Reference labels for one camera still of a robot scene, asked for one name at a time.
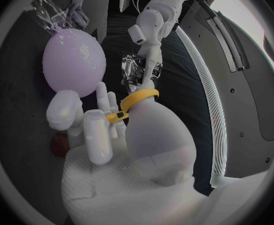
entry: red object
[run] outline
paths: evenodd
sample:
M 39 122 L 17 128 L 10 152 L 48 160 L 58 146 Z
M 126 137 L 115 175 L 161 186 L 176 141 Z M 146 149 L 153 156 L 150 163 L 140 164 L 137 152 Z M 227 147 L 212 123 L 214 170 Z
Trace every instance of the red object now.
M 50 150 L 53 155 L 65 158 L 70 150 L 67 134 L 56 133 L 50 142 Z

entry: gray cloth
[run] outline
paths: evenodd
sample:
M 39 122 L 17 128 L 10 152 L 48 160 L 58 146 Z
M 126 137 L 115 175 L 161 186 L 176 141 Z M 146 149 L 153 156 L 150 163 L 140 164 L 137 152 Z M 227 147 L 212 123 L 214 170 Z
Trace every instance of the gray cloth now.
M 66 8 L 64 12 L 64 14 L 69 17 L 80 30 L 84 30 L 90 21 L 82 10 L 82 4 L 83 0 L 72 0 L 71 4 L 68 6 L 68 8 Z M 65 22 L 65 20 L 63 19 L 63 15 L 60 15 L 58 20 L 55 20 L 55 22 L 58 24 L 59 27 L 63 28 Z

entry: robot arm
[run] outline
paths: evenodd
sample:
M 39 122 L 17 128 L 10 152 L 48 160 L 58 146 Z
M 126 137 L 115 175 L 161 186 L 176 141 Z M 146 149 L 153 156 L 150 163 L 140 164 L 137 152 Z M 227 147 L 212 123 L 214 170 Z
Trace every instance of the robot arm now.
M 128 29 L 132 41 L 141 45 L 138 55 L 146 58 L 143 89 L 153 88 L 151 74 L 156 63 L 162 63 L 161 40 L 173 29 L 184 1 L 151 0 L 138 16 L 136 24 Z

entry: yellow ring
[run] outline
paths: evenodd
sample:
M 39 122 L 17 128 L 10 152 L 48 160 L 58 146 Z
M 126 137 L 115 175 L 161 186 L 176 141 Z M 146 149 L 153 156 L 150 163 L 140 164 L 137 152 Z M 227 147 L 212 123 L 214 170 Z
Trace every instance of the yellow ring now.
M 133 107 L 136 103 L 151 96 L 159 97 L 159 91 L 156 89 L 142 89 L 140 91 L 133 92 L 124 100 L 122 100 L 122 102 L 120 103 L 120 107 L 123 113 L 126 114 L 129 109 Z
M 140 91 L 136 91 L 129 96 L 127 96 L 124 100 L 121 101 L 120 107 L 122 111 L 114 112 L 108 114 L 106 116 L 107 120 L 110 124 L 121 121 L 129 117 L 129 109 L 133 107 L 136 103 L 140 102 L 143 99 L 146 99 L 151 96 L 159 97 L 159 91 L 156 89 L 142 89 Z

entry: lavender sphere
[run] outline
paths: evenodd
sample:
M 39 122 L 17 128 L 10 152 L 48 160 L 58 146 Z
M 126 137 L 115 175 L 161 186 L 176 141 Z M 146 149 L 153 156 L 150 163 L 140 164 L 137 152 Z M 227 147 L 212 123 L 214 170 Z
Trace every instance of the lavender sphere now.
M 80 98 L 96 90 L 106 71 L 106 57 L 98 41 L 78 29 L 60 29 L 43 53 L 43 73 L 55 91 L 73 90 Z

